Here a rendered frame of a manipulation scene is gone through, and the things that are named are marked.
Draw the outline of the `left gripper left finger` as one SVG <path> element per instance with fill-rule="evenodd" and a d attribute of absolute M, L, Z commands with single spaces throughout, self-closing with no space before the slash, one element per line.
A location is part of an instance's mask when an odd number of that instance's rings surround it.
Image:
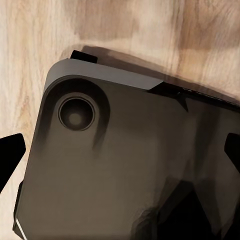
<path fill-rule="evenodd" d="M 26 152 L 21 133 L 0 139 L 0 193 Z"/>

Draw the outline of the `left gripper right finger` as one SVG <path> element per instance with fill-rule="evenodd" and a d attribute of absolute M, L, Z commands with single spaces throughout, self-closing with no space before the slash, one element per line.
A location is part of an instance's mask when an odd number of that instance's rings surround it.
<path fill-rule="evenodd" d="M 240 135 L 229 133 L 227 135 L 224 151 L 240 173 Z"/>

